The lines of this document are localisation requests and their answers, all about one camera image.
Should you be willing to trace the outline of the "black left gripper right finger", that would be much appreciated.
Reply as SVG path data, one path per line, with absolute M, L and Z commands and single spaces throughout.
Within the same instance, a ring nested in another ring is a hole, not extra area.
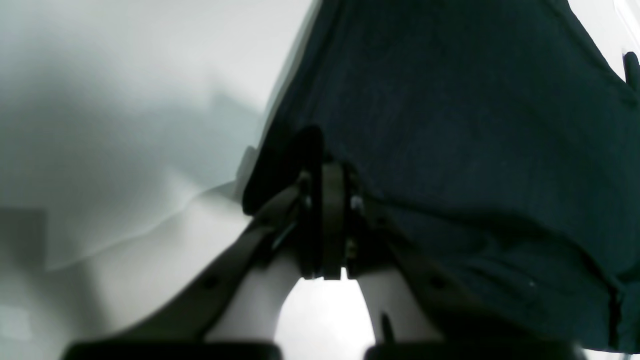
M 366 196 L 345 167 L 353 249 L 349 275 L 359 284 L 377 344 L 499 338 L 501 322 L 425 256 Z

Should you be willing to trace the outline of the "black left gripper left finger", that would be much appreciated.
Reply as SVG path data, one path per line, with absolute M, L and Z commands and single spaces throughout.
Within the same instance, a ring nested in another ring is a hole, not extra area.
M 291 184 L 256 212 L 240 237 L 160 310 L 119 333 L 127 343 L 274 341 L 282 306 L 302 277 L 298 249 L 306 221 L 317 221 L 324 139 L 298 132 L 285 151 Z

